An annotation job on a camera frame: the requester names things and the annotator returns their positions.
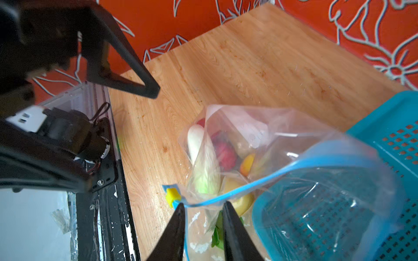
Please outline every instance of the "black metal bracket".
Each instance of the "black metal bracket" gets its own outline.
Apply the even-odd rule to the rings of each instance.
[[[87,59],[87,80],[121,91],[157,98],[160,86],[139,60],[113,16],[93,2],[89,6],[89,20],[84,21],[82,55]],[[109,44],[141,78],[144,85],[125,79],[110,70],[107,61]]]
[[[0,0],[0,118],[34,102],[26,81],[57,64],[64,69],[78,54],[87,59],[87,80],[155,99],[160,86],[142,64],[113,16],[91,0]],[[110,70],[109,46],[129,64],[144,84]]]
[[[97,126],[95,128],[98,129],[98,136],[102,136],[108,140],[112,139],[112,134],[110,133],[110,122],[108,118],[101,118],[97,122]],[[95,192],[106,187],[107,185],[113,184],[119,178],[119,171],[116,168],[116,162],[114,158],[114,150],[111,148],[107,156],[101,160],[100,167],[91,175],[91,192]],[[76,162],[79,164],[85,164],[87,169],[94,167],[94,163],[87,163],[84,161],[84,159],[79,159]]]

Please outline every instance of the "plastic wrap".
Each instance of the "plastic wrap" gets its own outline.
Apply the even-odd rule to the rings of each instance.
[[[399,228],[404,190],[376,151],[293,109],[212,105],[179,143],[187,186],[164,187],[186,207],[187,260],[224,260],[227,200],[266,260],[371,260]]]
[[[76,194],[68,192],[68,209],[70,212],[70,253],[71,261],[78,260],[78,232],[77,232],[77,206],[76,206]]]

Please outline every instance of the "orange wallpaper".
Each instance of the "orange wallpaper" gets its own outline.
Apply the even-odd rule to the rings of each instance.
[[[265,2],[348,49],[390,79],[418,86],[418,0],[97,0],[108,9],[143,62],[165,53]],[[113,71],[129,66],[114,51]],[[40,103],[85,79],[82,57],[67,72],[33,79]]]

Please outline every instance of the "white radish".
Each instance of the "white radish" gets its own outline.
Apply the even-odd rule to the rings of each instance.
[[[187,133],[187,146],[193,165],[188,188],[205,198],[209,196],[207,194],[215,195],[219,192],[221,176],[212,140],[209,135],[205,139],[204,136],[204,128],[197,124],[191,126]]]

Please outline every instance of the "wood grain surface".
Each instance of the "wood grain surface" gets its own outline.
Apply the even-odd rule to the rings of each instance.
[[[109,89],[142,260],[173,213],[161,184],[189,171],[178,136],[204,106],[291,106],[346,131],[405,90],[271,4],[145,65],[161,86],[156,100]]]

